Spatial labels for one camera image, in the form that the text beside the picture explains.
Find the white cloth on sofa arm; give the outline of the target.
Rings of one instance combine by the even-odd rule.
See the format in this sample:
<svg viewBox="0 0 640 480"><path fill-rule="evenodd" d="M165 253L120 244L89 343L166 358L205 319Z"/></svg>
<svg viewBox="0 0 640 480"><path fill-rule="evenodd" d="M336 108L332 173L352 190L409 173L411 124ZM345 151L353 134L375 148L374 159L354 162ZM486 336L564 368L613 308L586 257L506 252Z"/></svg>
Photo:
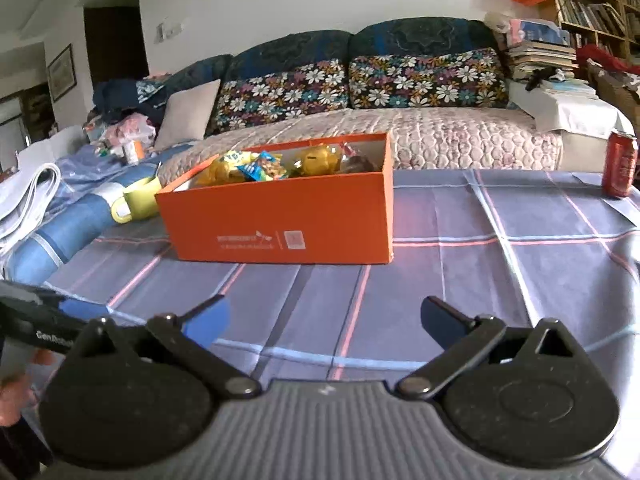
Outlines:
<svg viewBox="0 0 640 480"><path fill-rule="evenodd" d="M534 118L542 133L563 131L597 139L607 139L612 132L634 135L631 121L597 96L541 88L527 91L524 84L509 81L509 99Z"/></svg>

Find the person's left hand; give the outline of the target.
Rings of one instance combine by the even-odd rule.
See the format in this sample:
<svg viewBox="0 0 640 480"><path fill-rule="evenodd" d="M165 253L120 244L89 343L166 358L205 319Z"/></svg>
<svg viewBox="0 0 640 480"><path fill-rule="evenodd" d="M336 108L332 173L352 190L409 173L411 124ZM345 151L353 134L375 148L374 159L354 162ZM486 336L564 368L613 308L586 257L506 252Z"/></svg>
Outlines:
<svg viewBox="0 0 640 480"><path fill-rule="evenodd" d="M37 403L46 388L56 364L56 355L49 350L37 350L32 364L21 374L12 376L1 384L1 426L14 426L24 408Z"/></svg>

